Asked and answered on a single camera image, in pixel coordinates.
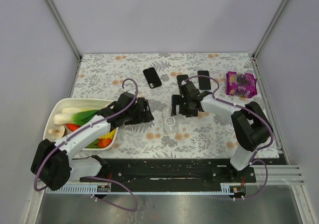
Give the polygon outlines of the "silver smartphone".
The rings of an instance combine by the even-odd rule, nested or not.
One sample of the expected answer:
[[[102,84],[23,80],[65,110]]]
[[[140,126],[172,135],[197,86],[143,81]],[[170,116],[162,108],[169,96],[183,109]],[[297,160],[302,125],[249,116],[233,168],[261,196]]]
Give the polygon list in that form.
[[[199,89],[202,90],[202,91],[211,90],[211,82],[210,82],[210,79],[209,79],[209,71],[200,70],[200,71],[197,71],[197,75],[198,75]]]

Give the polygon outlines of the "clear magsafe phone case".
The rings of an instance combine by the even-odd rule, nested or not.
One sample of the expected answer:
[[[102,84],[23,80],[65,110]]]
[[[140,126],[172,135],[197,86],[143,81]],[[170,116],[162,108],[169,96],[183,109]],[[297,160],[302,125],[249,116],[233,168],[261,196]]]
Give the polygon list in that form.
[[[162,111],[162,127],[165,135],[173,135],[178,133],[178,123],[176,119],[171,116],[169,109]]]

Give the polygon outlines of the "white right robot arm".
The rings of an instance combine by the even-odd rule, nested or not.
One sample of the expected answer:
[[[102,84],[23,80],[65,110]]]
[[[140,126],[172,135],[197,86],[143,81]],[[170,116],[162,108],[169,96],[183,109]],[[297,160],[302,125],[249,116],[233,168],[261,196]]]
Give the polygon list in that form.
[[[217,97],[214,92],[201,92],[191,81],[182,81],[179,91],[179,95],[171,97],[172,116],[195,117],[199,112],[207,112],[232,123],[239,145],[230,164],[237,171],[251,164],[259,150],[272,145],[273,128],[258,103],[238,105]]]

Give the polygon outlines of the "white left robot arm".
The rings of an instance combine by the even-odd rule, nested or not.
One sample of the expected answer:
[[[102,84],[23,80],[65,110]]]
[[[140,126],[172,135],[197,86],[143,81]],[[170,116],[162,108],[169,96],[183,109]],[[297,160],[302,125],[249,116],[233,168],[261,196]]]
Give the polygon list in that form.
[[[84,159],[75,156],[97,138],[122,125],[153,121],[148,100],[124,92],[119,99],[97,111],[83,126],[56,141],[43,140],[37,148],[31,165],[34,183],[42,181],[56,191],[68,181],[97,176],[102,159],[97,155]]]

